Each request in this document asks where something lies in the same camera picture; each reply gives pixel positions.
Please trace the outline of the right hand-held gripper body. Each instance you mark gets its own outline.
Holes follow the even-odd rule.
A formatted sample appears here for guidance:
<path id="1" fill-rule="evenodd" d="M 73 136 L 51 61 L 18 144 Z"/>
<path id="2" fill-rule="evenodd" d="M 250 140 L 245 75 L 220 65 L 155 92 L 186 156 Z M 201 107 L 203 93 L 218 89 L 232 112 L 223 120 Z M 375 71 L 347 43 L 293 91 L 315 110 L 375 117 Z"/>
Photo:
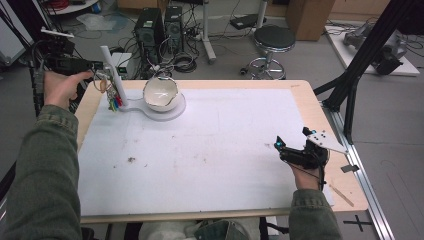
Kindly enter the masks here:
<path id="1" fill-rule="evenodd" d="M 324 167 L 329 159 L 330 151 L 347 154 L 347 149 L 338 142 L 337 138 L 326 131 L 317 132 L 306 137 L 302 150 L 290 148 L 279 151 L 279 157 L 287 163 L 300 165 L 304 169 Z"/>

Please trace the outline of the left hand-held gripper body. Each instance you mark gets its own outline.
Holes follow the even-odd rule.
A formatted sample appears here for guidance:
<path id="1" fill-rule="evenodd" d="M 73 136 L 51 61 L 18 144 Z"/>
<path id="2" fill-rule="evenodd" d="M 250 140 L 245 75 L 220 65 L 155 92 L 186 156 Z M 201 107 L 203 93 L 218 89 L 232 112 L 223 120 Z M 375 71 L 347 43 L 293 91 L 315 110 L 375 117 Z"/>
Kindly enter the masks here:
<path id="1" fill-rule="evenodd" d="M 54 72 L 73 75 L 94 69 L 92 61 L 74 55 L 74 35 L 57 30 L 40 29 L 42 39 L 31 49 L 33 66 L 39 70 L 49 69 Z"/>

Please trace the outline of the white key stand with pole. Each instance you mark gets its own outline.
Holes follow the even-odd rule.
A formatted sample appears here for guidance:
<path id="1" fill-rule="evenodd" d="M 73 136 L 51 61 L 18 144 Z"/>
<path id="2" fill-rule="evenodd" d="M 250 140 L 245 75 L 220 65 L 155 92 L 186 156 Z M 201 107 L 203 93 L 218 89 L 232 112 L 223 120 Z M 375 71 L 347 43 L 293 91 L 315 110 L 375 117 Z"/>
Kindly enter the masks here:
<path id="1" fill-rule="evenodd" d="M 181 103 L 178 104 L 173 110 L 170 110 L 167 112 L 156 112 L 150 109 L 143 99 L 143 90 L 142 90 L 141 97 L 137 99 L 128 98 L 123 87 L 123 80 L 118 75 L 117 70 L 115 66 L 113 65 L 112 57 L 108 47 L 101 46 L 100 49 L 102 51 L 103 56 L 105 57 L 106 66 L 111 71 L 111 77 L 110 77 L 111 85 L 106 88 L 107 98 L 108 98 L 108 101 L 112 103 L 113 103 L 113 100 L 116 98 L 116 96 L 119 96 L 121 98 L 123 105 L 118 106 L 119 111 L 122 111 L 122 112 L 139 111 L 139 112 L 142 112 L 148 118 L 155 121 L 170 121 L 170 120 L 176 119 L 177 117 L 183 114 L 183 112 L 186 109 L 186 100 L 182 92 L 181 92 L 182 93 Z"/>

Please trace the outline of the person's left hand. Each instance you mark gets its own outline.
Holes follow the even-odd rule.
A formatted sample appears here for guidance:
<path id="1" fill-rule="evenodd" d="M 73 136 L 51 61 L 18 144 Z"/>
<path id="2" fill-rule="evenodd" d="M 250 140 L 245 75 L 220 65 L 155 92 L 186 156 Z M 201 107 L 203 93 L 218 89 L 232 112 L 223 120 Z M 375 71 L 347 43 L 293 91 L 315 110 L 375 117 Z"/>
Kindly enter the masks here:
<path id="1" fill-rule="evenodd" d="M 77 85 L 93 76 L 91 71 L 84 71 L 70 76 L 53 71 L 44 74 L 44 104 L 69 109 L 69 101 L 77 98 Z"/>

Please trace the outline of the person's right hand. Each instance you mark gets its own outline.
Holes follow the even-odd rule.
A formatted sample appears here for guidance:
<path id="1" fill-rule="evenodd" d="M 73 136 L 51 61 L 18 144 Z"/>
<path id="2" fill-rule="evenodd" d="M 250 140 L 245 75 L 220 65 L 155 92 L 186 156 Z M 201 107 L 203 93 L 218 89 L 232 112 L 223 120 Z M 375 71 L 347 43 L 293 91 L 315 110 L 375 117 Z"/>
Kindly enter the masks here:
<path id="1" fill-rule="evenodd" d="M 289 164 L 298 190 L 320 190 L 321 179 L 318 169 L 304 169 L 302 166 Z"/>

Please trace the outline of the white box with green display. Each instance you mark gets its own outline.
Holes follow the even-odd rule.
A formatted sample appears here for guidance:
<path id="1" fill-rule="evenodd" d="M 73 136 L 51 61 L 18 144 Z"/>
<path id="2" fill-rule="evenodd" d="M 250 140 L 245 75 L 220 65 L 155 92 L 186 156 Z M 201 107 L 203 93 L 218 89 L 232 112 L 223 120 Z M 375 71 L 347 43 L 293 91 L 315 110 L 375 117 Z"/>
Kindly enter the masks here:
<path id="1" fill-rule="evenodd" d="M 121 76 L 123 79 L 127 79 L 130 73 L 129 65 L 131 63 L 132 54 L 114 52 L 111 57 L 113 65 L 115 66 L 118 75 Z"/>

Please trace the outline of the clear plastic sheet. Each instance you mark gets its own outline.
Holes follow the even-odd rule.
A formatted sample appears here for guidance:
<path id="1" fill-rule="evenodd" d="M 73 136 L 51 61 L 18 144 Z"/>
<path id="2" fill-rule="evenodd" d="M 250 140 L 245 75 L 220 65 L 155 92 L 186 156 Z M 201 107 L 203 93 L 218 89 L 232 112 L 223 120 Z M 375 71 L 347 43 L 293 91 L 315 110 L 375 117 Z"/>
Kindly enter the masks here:
<path id="1" fill-rule="evenodd" d="M 107 20 L 102 15 L 86 13 L 77 17 L 88 31 L 110 31 L 116 25 L 115 21 Z"/>

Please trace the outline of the thin wooden stick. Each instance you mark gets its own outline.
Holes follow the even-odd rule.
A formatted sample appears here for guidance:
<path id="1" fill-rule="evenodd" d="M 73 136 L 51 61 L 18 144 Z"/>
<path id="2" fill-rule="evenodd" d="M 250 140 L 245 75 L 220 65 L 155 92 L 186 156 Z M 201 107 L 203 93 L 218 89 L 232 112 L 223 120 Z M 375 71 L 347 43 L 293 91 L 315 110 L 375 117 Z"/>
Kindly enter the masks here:
<path id="1" fill-rule="evenodd" d="M 354 207 L 354 203 L 345 195 L 343 194 L 338 188 L 333 186 L 332 184 L 329 184 L 329 187 L 338 195 L 340 196 L 348 205 L 351 207 Z"/>

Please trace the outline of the round white table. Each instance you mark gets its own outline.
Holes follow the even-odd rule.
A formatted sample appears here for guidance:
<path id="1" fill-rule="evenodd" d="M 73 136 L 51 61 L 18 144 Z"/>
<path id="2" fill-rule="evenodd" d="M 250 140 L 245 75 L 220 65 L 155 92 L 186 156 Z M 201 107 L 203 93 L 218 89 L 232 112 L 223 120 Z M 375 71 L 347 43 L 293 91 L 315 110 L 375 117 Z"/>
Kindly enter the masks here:
<path id="1" fill-rule="evenodd" d="M 91 8 L 93 5 L 100 3 L 99 0 L 86 0 L 83 5 L 69 5 L 66 8 L 55 10 L 52 8 L 47 8 L 50 15 L 63 15 L 68 13 L 77 12 L 87 8 Z"/>

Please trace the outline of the large black computer tower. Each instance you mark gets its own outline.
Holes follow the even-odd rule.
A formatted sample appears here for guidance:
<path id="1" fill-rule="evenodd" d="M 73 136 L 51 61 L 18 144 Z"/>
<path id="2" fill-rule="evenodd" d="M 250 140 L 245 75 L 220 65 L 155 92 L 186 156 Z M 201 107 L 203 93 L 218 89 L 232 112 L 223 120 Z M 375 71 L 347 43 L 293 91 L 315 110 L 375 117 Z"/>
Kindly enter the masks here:
<path id="1" fill-rule="evenodd" d="M 159 8 L 144 8 L 134 27 L 142 55 L 151 63 L 162 61 L 161 43 L 165 40 L 162 12 Z"/>

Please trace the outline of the white eggshell-shaped ceramic bowl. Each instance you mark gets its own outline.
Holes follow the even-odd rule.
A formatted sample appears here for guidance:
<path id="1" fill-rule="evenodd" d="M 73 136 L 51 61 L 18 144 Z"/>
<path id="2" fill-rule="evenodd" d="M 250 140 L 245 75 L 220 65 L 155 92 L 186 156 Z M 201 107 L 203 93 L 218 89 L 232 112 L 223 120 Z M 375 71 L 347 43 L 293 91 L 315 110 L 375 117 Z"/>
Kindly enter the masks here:
<path id="1" fill-rule="evenodd" d="M 181 103 L 182 93 L 175 80 L 169 77 L 155 77 L 143 88 L 143 99 L 156 112 L 173 110 Z"/>

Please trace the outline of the white foam mat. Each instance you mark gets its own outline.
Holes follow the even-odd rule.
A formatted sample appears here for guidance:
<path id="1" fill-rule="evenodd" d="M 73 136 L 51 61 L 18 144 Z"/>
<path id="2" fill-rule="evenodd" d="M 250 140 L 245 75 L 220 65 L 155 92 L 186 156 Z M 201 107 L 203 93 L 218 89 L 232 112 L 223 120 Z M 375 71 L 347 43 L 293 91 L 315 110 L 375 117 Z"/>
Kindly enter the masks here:
<path id="1" fill-rule="evenodd" d="M 288 89 L 186 89 L 186 109 L 159 122 L 100 102 L 79 151 L 85 217 L 284 209 L 295 184 L 274 147 L 300 149 L 303 119 Z"/>

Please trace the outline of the small black computer tower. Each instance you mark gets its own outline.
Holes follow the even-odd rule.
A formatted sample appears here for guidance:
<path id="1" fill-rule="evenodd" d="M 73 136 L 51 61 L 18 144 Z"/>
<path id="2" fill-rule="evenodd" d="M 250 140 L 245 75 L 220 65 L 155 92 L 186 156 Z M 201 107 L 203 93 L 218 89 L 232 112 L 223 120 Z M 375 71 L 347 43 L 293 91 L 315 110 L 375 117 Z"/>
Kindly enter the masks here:
<path id="1" fill-rule="evenodd" d="M 168 6 L 164 18 L 168 38 L 168 52 L 178 53 L 184 50 L 182 7 Z"/>

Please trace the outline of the black round stool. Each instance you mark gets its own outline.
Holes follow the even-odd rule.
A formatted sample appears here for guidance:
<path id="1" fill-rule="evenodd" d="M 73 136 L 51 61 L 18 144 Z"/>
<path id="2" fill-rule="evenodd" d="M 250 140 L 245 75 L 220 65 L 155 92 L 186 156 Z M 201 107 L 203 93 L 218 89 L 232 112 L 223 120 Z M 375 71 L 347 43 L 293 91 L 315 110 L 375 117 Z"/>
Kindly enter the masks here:
<path id="1" fill-rule="evenodd" d="M 257 29 L 253 35 L 255 45 L 264 52 L 264 56 L 250 61 L 239 71 L 241 75 L 250 74 L 252 79 L 285 80 L 283 65 L 273 58 L 274 53 L 285 53 L 294 48 L 296 38 L 287 28 L 266 25 Z"/>

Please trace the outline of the grey device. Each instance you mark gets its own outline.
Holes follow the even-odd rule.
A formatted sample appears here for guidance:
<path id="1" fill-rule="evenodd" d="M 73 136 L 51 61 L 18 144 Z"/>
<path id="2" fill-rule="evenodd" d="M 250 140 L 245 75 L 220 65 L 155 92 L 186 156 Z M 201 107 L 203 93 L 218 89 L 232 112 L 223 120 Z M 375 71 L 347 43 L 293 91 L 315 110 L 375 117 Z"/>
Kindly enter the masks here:
<path id="1" fill-rule="evenodd" d="M 358 50 L 364 43 L 371 30 L 374 27 L 374 23 L 364 23 L 361 27 L 356 30 L 346 33 L 343 39 L 345 46 L 353 46 Z M 377 56 L 374 58 L 371 65 L 374 67 L 376 72 L 380 75 L 389 75 L 397 67 L 402 65 L 400 58 L 403 57 L 406 52 L 406 41 L 399 37 L 400 32 L 395 30 L 379 50 Z"/>

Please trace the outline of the light wooden cabinet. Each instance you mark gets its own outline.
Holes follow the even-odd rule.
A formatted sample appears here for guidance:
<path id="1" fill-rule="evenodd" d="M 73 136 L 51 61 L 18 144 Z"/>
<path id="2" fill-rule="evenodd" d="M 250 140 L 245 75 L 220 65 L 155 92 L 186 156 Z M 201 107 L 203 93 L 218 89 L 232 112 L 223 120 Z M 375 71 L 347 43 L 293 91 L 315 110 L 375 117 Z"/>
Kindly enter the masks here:
<path id="1" fill-rule="evenodd" d="M 318 41 L 336 0 L 290 0 L 288 27 L 298 41 Z"/>

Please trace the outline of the white desk leg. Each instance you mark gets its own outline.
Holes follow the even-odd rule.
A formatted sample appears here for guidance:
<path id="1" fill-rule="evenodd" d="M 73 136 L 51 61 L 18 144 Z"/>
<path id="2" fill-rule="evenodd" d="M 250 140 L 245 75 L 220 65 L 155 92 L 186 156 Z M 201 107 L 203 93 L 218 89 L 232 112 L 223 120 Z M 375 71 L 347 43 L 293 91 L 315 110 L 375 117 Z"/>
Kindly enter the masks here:
<path id="1" fill-rule="evenodd" d="M 201 34 L 202 43 L 207 54 L 208 63 L 213 64 L 216 61 L 216 54 L 209 39 L 209 0 L 202 0 L 203 12 L 203 30 Z"/>

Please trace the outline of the white floor board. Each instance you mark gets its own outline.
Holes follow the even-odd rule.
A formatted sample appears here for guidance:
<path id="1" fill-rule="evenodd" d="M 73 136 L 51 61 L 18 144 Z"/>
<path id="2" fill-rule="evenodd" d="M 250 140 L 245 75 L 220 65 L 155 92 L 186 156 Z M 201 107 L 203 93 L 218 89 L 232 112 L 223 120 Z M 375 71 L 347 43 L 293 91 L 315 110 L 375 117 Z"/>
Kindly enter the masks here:
<path id="1" fill-rule="evenodd" d="M 343 44 L 345 32 L 342 27 L 326 26 L 325 30 L 342 65 L 344 68 L 347 68 L 357 53 L 357 50 L 353 46 Z M 406 57 L 401 57 L 400 62 L 401 65 L 390 73 L 391 76 L 418 76 L 420 74 L 418 69 Z"/>

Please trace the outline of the flat black box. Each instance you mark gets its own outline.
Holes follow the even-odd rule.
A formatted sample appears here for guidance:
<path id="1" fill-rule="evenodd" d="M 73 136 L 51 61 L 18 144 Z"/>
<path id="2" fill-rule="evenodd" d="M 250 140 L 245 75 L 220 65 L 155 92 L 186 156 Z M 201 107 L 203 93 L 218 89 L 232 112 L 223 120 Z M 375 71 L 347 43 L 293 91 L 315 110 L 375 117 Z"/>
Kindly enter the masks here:
<path id="1" fill-rule="evenodd" d="M 257 14 L 248 14 L 242 17 L 234 17 L 229 21 L 230 25 L 236 28 L 237 30 L 245 28 L 254 28 L 257 26 L 258 15 Z"/>

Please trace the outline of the aluminium rail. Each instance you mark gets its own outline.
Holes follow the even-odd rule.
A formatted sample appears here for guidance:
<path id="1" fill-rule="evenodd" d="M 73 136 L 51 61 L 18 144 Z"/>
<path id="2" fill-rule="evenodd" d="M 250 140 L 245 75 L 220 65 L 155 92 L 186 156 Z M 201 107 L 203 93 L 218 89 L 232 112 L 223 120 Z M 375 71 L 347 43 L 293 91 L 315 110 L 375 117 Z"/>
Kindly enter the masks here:
<path id="1" fill-rule="evenodd" d="M 358 170 L 354 170 L 353 174 L 359 182 L 368 203 L 367 212 L 370 215 L 372 226 L 376 230 L 379 240 L 395 240 L 389 222 L 383 212 L 383 209 L 374 192 L 372 184 L 367 176 L 365 168 L 360 159 L 359 153 L 353 143 L 343 133 L 344 120 L 339 112 L 334 112 L 322 105 L 322 109 L 337 136 L 339 142 L 347 149 L 347 161 L 351 166 L 357 166 Z"/>

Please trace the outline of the black metal frame stand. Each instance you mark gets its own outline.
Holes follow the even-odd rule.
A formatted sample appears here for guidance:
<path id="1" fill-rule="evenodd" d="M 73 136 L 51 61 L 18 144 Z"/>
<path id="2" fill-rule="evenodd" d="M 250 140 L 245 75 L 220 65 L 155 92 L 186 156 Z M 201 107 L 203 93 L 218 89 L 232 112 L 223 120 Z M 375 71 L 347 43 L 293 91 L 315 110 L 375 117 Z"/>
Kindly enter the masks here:
<path id="1" fill-rule="evenodd" d="M 358 83 L 390 35 L 407 18 L 418 2 L 424 2 L 424 0 L 390 0 L 347 69 L 334 80 L 313 90 L 315 95 L 320 95 L 332 89 L 330 96 L 323 101 L 324 107 L 332 112 L 339 112 L 341 104 L 347 100 L 343 135 L 349 144 L 353 144 L 352 126 Z"/>

